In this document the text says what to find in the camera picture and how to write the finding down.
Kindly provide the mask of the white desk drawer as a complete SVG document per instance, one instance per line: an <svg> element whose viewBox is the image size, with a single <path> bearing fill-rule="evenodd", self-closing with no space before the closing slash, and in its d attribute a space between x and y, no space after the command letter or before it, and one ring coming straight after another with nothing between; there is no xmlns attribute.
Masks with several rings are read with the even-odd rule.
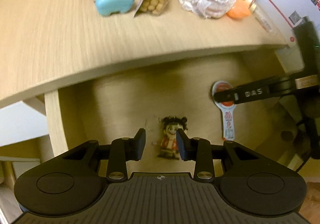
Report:
<svg viewBox="0 0 320 224"><path fill-rule="evenodd" d="M223 80L234 86L282 75L271 51L214 55L163 63L105 76L45 94L49 136L54 156L97 140L109 144L146 130L142 159L128 162L129 173L193 171L193 162L159 158L161 119L186 117L188 136L222 144L221 112L210 88Z"/></svg>

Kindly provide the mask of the white left drawer front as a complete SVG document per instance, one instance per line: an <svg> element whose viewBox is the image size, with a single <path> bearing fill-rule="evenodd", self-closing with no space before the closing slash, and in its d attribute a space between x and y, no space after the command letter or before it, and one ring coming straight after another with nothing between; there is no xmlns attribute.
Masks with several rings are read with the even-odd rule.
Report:
<svg viewBox="0 0 320 224"><path fill-rule="evenodd" d="M45 104L38 98L19 101L0 110L1 146L48 135Z"/></svg>

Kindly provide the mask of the clear plastic packet with barcode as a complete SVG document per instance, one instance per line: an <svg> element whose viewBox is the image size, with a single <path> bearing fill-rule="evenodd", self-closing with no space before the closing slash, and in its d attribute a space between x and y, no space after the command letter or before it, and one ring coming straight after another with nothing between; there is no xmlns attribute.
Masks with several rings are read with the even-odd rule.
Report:
<svg viewBox="0 0 320 224"><path fill-rule="evenodd" d="M277 34L276 27L274 26L268 15L264 12L264 10L256 8L254 11L254 16L266 32L270 33L271 35Z"/></svg>

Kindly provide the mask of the dark-haired doll figurine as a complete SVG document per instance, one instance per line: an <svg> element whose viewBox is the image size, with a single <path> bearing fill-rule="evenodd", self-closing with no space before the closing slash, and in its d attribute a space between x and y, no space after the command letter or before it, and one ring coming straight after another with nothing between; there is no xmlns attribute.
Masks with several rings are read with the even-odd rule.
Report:
<svg viewBox="0 0 320 224"><path fill-rule="evenodd" d="M181 129L186 132L187 117L168 116L161 120L163 136L160 141L153 142L153 145L159 147L158 158L179 160L180 154L177 145L176 132Z"/></svg>

